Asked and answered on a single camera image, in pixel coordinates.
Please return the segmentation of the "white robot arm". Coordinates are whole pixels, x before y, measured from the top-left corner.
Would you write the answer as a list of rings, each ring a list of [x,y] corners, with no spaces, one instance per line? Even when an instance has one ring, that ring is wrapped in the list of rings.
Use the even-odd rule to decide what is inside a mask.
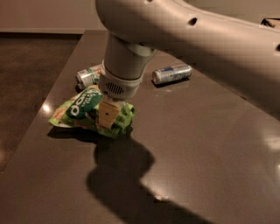
[[[101,91],[134,96],[156,51],[184,61],[268,114],[280,116],[280,31],[184,0],[95,0],[107,28]]]

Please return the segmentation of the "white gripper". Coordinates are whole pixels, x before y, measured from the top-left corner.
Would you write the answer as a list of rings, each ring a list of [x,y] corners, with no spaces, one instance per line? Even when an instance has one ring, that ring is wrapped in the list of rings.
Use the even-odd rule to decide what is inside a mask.
[[[133,98],[142,80],[142,75],[134,80],[118,78],[105,67],[105,61],[101,63],[98,86],[102,93],[107,96],[99,103],[99,124],[102,127],[110,129],[121,111],[122,104],[112,99],[126,100]]]

